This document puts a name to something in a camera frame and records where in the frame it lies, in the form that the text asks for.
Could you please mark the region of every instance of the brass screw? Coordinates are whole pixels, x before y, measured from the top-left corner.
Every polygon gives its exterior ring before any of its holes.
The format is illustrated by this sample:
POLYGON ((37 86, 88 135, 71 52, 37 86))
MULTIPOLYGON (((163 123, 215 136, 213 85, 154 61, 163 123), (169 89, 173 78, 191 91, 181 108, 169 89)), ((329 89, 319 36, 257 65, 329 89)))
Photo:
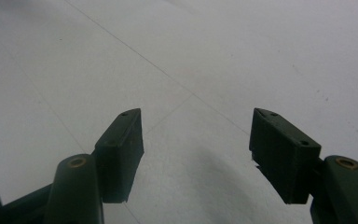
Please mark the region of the brass screw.
POLYGON ((82 157, 76 157, 68 161, 69 168, 77 168, 86 164, 87 160, 82 157))
POLYGON ((358 163, 356 161, 343 157, 336 158, 336 163, 350 170, 356 170, 358 168, 358 163))

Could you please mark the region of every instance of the white surface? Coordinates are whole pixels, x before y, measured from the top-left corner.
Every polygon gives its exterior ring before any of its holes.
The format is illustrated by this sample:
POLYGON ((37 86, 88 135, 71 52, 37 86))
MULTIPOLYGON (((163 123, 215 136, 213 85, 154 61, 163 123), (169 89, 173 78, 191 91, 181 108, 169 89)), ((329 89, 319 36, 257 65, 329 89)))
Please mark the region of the white surface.
POLYGON ((254 107, 358 160, 358 1, 0 0, 0 196, 51 182, 141 107, 106 223, 311 223, 251 162, 254 107))

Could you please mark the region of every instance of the screw hole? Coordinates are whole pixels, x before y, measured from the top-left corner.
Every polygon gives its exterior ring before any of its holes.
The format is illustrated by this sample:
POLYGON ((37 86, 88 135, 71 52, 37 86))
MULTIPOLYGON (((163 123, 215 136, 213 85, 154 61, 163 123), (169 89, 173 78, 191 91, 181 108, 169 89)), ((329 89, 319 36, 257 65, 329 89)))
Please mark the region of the screw hole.
POLYGON ((348 168, 350 170, 355 170, 355 169, 358 168, 358 164, 357 164, 356 161, 352 161, 352 160, 349 160, 349 159, 346 159, 346 158, 337 158, 336 162, 340 166, 348 168))
POLYGON ((307 141, 300 141, 300 143, 301 143, 301 145, 303 145, 303 146, 308 146, 310 143, 309 142, 307 142, 307 141))
POLYGON ((70 168, 77 168, 77 167, 80 167, 80 166, 82 166, 84 164, 86 164, 86 159, 81 158, 81 157, 73 158, 68 162, 68 166, 70 168))

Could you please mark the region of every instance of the white floor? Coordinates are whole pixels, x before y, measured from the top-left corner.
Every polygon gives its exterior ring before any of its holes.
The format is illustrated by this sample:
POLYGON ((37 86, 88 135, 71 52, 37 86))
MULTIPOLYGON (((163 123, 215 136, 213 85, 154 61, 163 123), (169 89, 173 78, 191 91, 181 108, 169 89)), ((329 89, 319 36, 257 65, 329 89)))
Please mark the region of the white floor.
POLYGON ((142 108, 145 155, 105 223, 311 223, 248 150, 253 109, 358 160, 358 1, 0 0, 0 196, 142 108))

